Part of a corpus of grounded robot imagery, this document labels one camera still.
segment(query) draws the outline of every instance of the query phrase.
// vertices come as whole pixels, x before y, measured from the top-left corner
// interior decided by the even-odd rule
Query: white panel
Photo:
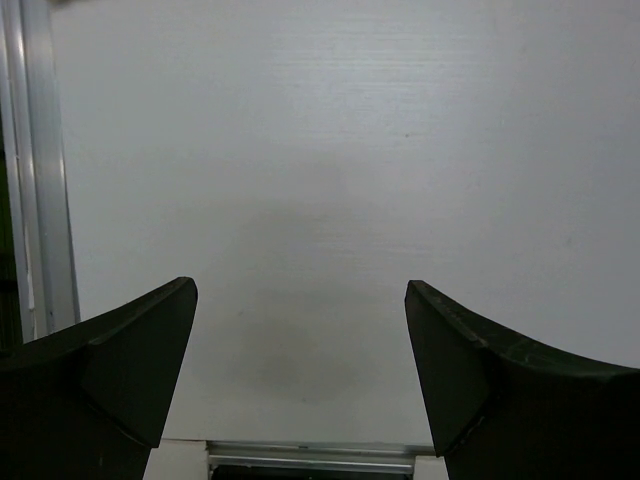
[[[109,0],[54,14],[83,318],[200,289],[165,434],[429,442],[424,279],[640,366],[640,4]]]
[[[151,450],[144,480],[208,480],[209,457],[205,442],[163,440]]]
[[[444,458],[416,458],[413,480],[448,480],[447,466]]]

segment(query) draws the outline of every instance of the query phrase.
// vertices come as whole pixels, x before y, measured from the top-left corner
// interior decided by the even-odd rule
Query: metal bar
[[[44,308],[41,275],[36,273],[34,278],[31,268],[33,261],[36,264],[40,263],[39,239],[38,235],[28,233],[38,230],[30,142],[31,128],[28,117],[25,119],[25,112],[28,112],[27,82],[20,5],[15,1],[3,0],[0,7],[3,47],[0,53],[2,129],[19,284],[22,336],[23,341],[28,342],[36,338],[35,311],[37,307]],[[34,295],[34,280],[39,287],[38,295]]]
[[[49,333],[80,321],[67,199],[51,12],[46,0],[23,0],[22,24],[38,192],[43,280]]]
[[[413,473],[417,456],[435,456],[433,447],[357,444],[210,443],[209,464],[298,468],[363,473]]]
[[[22,220],[14,231],[23,232],[16,245],[26,245],[27,305],[35,325],[27,339],[80,320],[49,8],[46,0],[2,0],[9,83],[3,120],[14,130],[19,194],[12,207],[19,200]]]

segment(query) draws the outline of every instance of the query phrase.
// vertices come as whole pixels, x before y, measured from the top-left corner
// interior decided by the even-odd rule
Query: aluminum frame
[[[0,0],[0,103],[23,339],[80,321],[46,0]]]
[[[384,444],[210,442],[207,449],[210,469],[234,465],[412,475],[416,458],[435,457],[433,447]]]

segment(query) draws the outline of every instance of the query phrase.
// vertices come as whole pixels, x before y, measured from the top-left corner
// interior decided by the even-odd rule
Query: white wall
[[[411,278],[640,366],[640,3],[53,20],[83,317],[177,275],[200,289],[167,437],[429,442]]]

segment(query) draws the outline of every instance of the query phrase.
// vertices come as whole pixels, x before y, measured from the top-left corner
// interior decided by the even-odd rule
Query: black plastic part
[[[640,370],[532,340],[411,281],[407,322],[431,433],[452,480],[628,478]]]
[[[0,358],[0,478],[141,479],[196,303],[179,278]]]

